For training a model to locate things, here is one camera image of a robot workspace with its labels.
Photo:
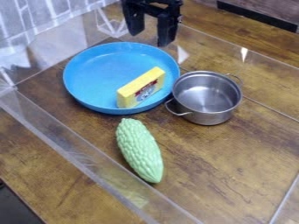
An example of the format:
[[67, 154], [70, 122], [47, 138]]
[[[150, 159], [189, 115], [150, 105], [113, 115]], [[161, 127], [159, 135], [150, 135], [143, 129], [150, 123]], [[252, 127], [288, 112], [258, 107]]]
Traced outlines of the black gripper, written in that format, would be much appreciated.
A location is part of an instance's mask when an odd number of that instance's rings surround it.
[[158, 45], [169, 46], [177, 37], [182, 22], [183, 0], [121, 0], [126, 25], [133, 36], [146, 28], [146, 14], [158, 17]]

